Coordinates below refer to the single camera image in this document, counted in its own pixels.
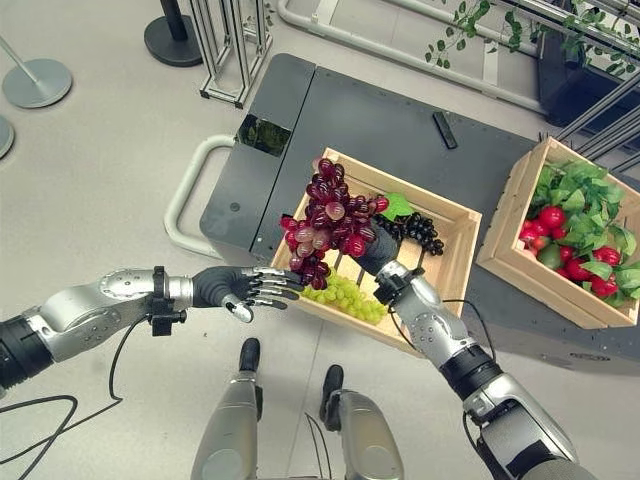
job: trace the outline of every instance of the stanchion base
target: stanchion base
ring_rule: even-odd
[[[31,80],[19,67],[7,73],[2,90],[13,105],[22,108],[46,107],[64,97],[71,88],[71,72],[60,62],[38,58],[24,63],[38,81]]]
[[[187,39],[176,42],[171,36],[166,17],[156,18],[144,31],[144,43],[153,57],[172,67],[193,67],[202,63],[200,47],[191,18],[182,15]]]
[[[0,117],[0,158],[9,151],[13,145],[13,127],[4,117]]]

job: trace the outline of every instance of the black glove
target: black glove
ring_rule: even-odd
[[[268,267],[210,267],[193,277],[193,306],[221,307],[243,322],[253,320],[253,305],[267,305],[280,310],[287,304],[268,296],[288,300],[299,298],[303,290],[300,275]]]
[[[375,222],[372,222],[371,228],[376,232],[376,239],[367,246],[364,255],[354,260],[365,272],[375,277],[382,267],[398,256],[398,242]]]

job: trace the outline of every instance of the green grapes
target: green grapes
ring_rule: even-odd
[[[331,269],[327,277],[325,290],[314,290],[307,285],[302,296],[322,305],[328,305],[363,322],[377,325],[387,313],[384,305],[375,299],[369,299],[358,285],[342,277]]]

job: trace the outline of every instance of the black cable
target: black cable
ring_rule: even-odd
[[[496,349],[493,346],[493,340],[491,340],[491,335],[489,335],[489,329],[487,328],[487,324],[485,323],[484,318],[482,318],[482,315],[480,315],[480,312],[478,311],[478,308],[473,304],[473,302],[471,300],[465,300],[465,299],[450,299],[450,300],[443,300],[442,302],[443,303],[446,303],[446,302],[462,302],[462,303],[466,303],[471,308],[473,308],[473,311],[476,312],[476,316],[478,317],[478,320],[480,320],[480,324],[482,325],[482,329],[484,330],[484,334],[487,337],[487,342],[489,343],[489,349],[491,350],[491,358],[495,362],[496,361]]]
[[[59,400],[69,400],[72,402],[72,404],[74,404],[74,406],[72,407],[70,414],[67,416],[68,418],[65,418],[65,420],[60,424],[60,427],[58,427],[58,429],[49,437],[47,438],[43,438],[42,440],[40,440],[37,443],[34,443],[33,445],[31,445],[30,447],[25,448],[24,450],[22,450],[19,453],[16,453],[15,455],[12,455],[11,457],[7,457],[4,458],[2,460],[0,460],[0,465],[4,465],[5,463],[9,463],[17,458],[22,457],[23,455],[26,455],[27,453],[29,453],[30,451],[32,451],[35,448],[38,448],[40,445],[43,444],[47,444],[42,451],[38,454],[38,456],[36,457],[36,459],[34,460],[34,462],[29,466],[29,468],[27,469],[28,471],[26,471],[25,473],[28,474],[33,467],[36,466],[36,464],[42,459],[42,456],[44,455],[44,453],[46,453],[46,451],[49,449],[49,447],[51,446],[51,444],[63,433],[68,432],[69,430],[71,430],[72,428],[75,428],[79,425],[82,425],[83,423],[91,420],[92,418],[97,417],[98,415],[106,412],[107,410],[112,409],[113,407],[115,407],[116,405],[119,405],[124,399],[122,397],[119,397],[118,395],[115,394],[114,388],[113,388],[113,383],[114,383],[114,377],[115,377],[115,371],[116,371],[116,365],[118,363],[118,359],[120,358],[120,353],[122,352],[122,349],[124,347],[124,343],[127,341],[127,338],[129,338],[129,335],[131,334],[131,332],[133,331],[133,329],[140,324],[141,322],[143,322],[144,320],[146,320],[147,317],[142,317],[138,320],[136,320],[135,322],[133,322],[129,328],[127,329],[127,331],[125,332],[125,334],[122,336],[122,339],[120,339],[120,343],[118,344],[118,348],[116,349],[115,354],[113,355],[113,360],[111,361],[111,368],[109,370],[109,396],[111,397],[112,400],[114,400],[112,403],[110,403],[109,405],[107,405],[104,408],[101,408],[100,410],[93,412],[90,415],[87,415],[86,417],[82,418],[81,420],[78,420],[77,422],[72,423],[69,426],[65,426],[69,420],[71,419],[71,417],[73,416],[73,413],[76,410],[76,407],[78,405],[78,400],[72,396],[72,395],[60,395],[58,398]],[[34,405],[36,403],[44,403],[45,401],[47,401],[48,399],[53,399],[53,398],[57,398],[57,397],[46,397],[46,398],[38,398],[35,400],[29,400],[26,402],[21,402],[21,403],[16,403],[14,405],[10,405],[8,407],[4,407],[0,409],[0,413],[3,413],[5,411],[10,411],[10,410],[15,410],[16,408],[22,408],[22,407],[27,407],[29,405]],[[20,480],[24,479],[26,477],[25,474],[23,474],[22,477],[20,477]]]
[[[313,425],[311,425],[311,415],[305,412],[305,416],[307,417],[307,423],[309,424],[309,431],[311,432],[311,439],[313,440],[313,448],[316,451],[316,460],[318,461],[318,470],[320,470],[320,478],[324,478],[322,473],[322,462],[320,461],[320,452],[318,451],[318,442],[316,441],[316,434],[313,433]]]
[[[467,440],[469,440],[469,444],[471,445],[471,448],[473,448],[473,450],[478,454],[478,456],[482,458],[482,455],[480,455],[480,451],[478,450],[478,446],[473,441],[473,438],[471,437],[471,433],[469,432],[469,424],[467,423],[468,417],[469,417],[469,414],[467,412],[462,412],[462,426],[464,428],[464,433],[467,435]]]
[[[402,328],[400,327],[400,324],[398,324],[398,322],[396,320],[396,317],[393,315],[395,312],[393,310],[391,310],[391,305],[389,305],[389,308],[387,309],[387,312],[389,313],[389,315],[391,315],[391,320],[393,321],[393,324],[396,326],[396,329],[398,330],[398,333],[400,334],[400,336],[402,338],[404,338],[404,341],[407,342],[411,348],[413,348],[414,350],[418,351],[416,349],[416,347],[413,345],[413,343],[411,343],[411,340],[409,340],[409,338],[402,331]]]
[[[324,456],[327,459],[327,469],[329,470],[329,478],[333,478],[333,472],[331,471],[331,459],[329,458],[329,449],[327,448],[327,441],[324,438],[324,433],[322,433],[322,429],[320,428],[320,425],[318,425],[318,422],[316,421],[315,418],[313,418],[308,413],[305,413],[305,415],[307,416],[307,421],[311,420],[313,424],[316,426],[316,428],[318,429],[318,432],[320,433],[320,438],[322,438],[322,446],[324,447]]]
[[[0,408],[0,413],[5,413],[5,412],[10,412],[11,410],[16,410],[18,408],[30,407],[32,405],[38,405],[40,403],[58,402],[58,401],[63,401],[63,400],[71,402],[71,408],[69,409],[69,412],[67,413],[67,416],[64,417],[64,420],[62,420],[62,422],[60,422],[60,425],[58,425],[58,428],[56,429],[54,434],[51,435],[48,439],[45,439],[44,443],[46,443],[46,445],[40,451],[40,453],[38,453],[36,458],[34,458],[33,461],[29,464],[29,466],[22,473],[22,475],[20,475],[18,480],[24,480],[25,478],[27,478],[27,475],[29,475],[31,473],[31,471],[34,468],[36,468],[36,465],[38,464],[38,462],[40,462],[40,460],[42,460],[42,457],[44,457],[44,455],[47,453],[47,450],[49,450],[49,448],[51,447],[53,442],[55,442],[56,438],[58,438],[58,436],[60,435],[60,433],[64,429],[65,425],[67,423],[69,423],[69,420],[71,420],[71,417],[73,417],[73,414],[75,413],[76,409],[78,408],[78,400],[72,395],[55,395],[55,396],[52,396],[52,397],[36,398],[35,400],[29,400],[29,401],[26,401],[26,402],[15,403],[13,405],[9,405],[8,407]]]

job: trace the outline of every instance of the green vine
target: green vine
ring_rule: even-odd
[[[575,7],[585,2],[585,0],[571,0],[572,5]],[[466,0],[462,0],[458,5],[458,8],[454,12],[454,26],[447,26],[445,29],[445,38],[438,39],[434,43],[430,43],[427,46],[425,53],[425,60],[429,63],[433,62],[438,67],[451,68],[451,61],[449,60],[449,51],[455,47],[456,51],[464,50],[467,46],[466,38],[473,38],[477,34],[476,24],[484,17],[491,9],[491,3],[488,0],[476,0],[470,8],[467,8]],[[522,23],[516,18],[516,12],[518,7],[508,10],[504,15],[504,23],[501,34],[505,33],[505,30],[509,30],[509,38],[506,42],[506,47],[510,53],[513,53],[520,49],[522,45],[522,36],[524,29]],[[586,53],[593,52],[595,55],[605,55],[609,57],[612,62],[606,68],[606,72],[615,76],[620,76],[623,73],[632,73],[636,70],[636,65],[632,63],[628,54],[622,52],[604,48],[597,45],[588,44],[585,40],[584,32],[579,30],[579,26],[593,26],[594,28],[615,35],[620,39],[627,48],[631,51],[640,52],[640,37],[632,34],[632,29],[628,24],[624,26],[624,32],[617,30],[616,24],[624,12],[621,12],[613,22],[611,27],[608,27],[604,22],[606,18],[605,12],[600,11],[598,8],[593,7],[586,9],[581,14],[570,14],[563,22],[563,26],[566,29],[572,31],[572,34],[565,34],[562,48],[568,53],[573,55],[579,55],[581,51],[585,53],[586,63],[591,62],[591,58],[586,56]],[[549,27],[542,24],[535,24],[532,30],[529,32],[529,41],[536,43],[540,37],[550,31]],[[485,39],[486,44],[493,43],[493,40]],[[497,51],[497,47],[494,46],[487,53],[494,53]]]

